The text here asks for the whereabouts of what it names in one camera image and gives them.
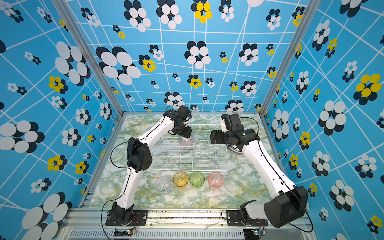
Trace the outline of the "clear drinking glass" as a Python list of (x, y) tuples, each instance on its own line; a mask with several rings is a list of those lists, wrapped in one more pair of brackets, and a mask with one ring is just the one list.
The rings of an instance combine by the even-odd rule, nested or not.
[(155, 188), (160, 193), (167, 193), (171, 189), (171, 181), (169, 177), (159, 177), (155, 182)]

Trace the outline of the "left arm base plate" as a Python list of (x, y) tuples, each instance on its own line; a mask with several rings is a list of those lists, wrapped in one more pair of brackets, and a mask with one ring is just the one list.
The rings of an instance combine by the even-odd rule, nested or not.
[(147, 210), (133, 210), (122, 214), (122, 218), (119, 218), (120, 215), (118, 213), (110, 210), (107, 213), (105, 225), (114, 227), (145, 226), (148, 219), (148, 213), (149, 211)]

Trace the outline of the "yellow drinking glass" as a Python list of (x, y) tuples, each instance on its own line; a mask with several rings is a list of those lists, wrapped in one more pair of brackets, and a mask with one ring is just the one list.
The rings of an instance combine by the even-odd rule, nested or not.
[(189, 176), (185, 172), (177, 172), (173, 177), (173, 183), (176, 187), (182, 188), (186, 186), (189, 182)]

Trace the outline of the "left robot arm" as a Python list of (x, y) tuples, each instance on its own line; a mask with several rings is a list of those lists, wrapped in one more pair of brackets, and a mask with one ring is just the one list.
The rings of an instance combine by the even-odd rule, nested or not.
[(152, 164), (151, 149), (164, 135), (171, 132), (184, 139), (190, 139), (192, 129), (188, 126), (191, 111), (185, 106), (166, 110), (160, 120), (146, 133), (127, 141), (126, 179), (119, 197), (113, 200), (108, 219), (120, 225), (128, 225), (133, 219), (134, 198), (144, 173)]

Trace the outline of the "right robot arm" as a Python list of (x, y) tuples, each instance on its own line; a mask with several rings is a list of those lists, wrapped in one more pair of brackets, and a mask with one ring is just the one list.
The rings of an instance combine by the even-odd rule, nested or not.
[(223, 114), (221, 130), (212, 131), (211, 143), (236, 147), (254, 165), (267, 186), (271, 200), (258, 204), (249, 201), (241, 205), (241, 221), (251, 226), (258, 219), (268, 220), (275, 228), (306, 215), (309, 194), (305, 187), (291, 181), (268, 154), (259, 135), (245, 129), (238, 114)]

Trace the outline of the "green drinking glass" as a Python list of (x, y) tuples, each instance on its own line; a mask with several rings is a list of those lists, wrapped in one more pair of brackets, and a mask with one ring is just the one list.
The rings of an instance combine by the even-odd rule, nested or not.
[(192, 172), (189, 181), (193, 187), (201, 187), (205, 182), (205, 175), (200, 171)]

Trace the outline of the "white plate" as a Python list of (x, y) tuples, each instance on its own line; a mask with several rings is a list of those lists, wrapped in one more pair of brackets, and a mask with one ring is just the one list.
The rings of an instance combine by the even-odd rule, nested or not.
[(233, 146), (229, 146), (229, 149), (230, 149), (231, 152), (233, 152), (233, 153), (235, 153), (235, 154), (237, 154), (237, 155), (243, 155), (243, 152), (242, 152), (242, 151), (240, 151), (240, 150), (237, 149), (237, 148), (234, 148)]

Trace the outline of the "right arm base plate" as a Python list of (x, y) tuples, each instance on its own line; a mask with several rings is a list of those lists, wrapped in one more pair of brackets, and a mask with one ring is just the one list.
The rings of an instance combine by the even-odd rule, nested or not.
[(243, 210), (225, 210), (222, 216), (229, 227), (256, 227), (262, 228), (268, 226), (265, 219), (251, 219)]

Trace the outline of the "striped ceramic bowl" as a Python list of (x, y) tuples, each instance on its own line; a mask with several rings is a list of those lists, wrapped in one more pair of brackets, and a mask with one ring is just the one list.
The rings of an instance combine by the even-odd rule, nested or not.
[(191, 147), (194, 145), (195, 139), (193, 136), (190, 136), (189, 138), (180, 137), (179, 143), (181, 147)]

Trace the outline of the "pink drinking glass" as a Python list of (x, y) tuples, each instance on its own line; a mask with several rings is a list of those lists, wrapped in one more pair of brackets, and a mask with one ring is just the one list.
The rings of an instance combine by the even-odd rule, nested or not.
[(212, 172), (208, 176), (208, 183), (214, 189), (220, 188), (224, 183), (223, 176), (218, 172)]

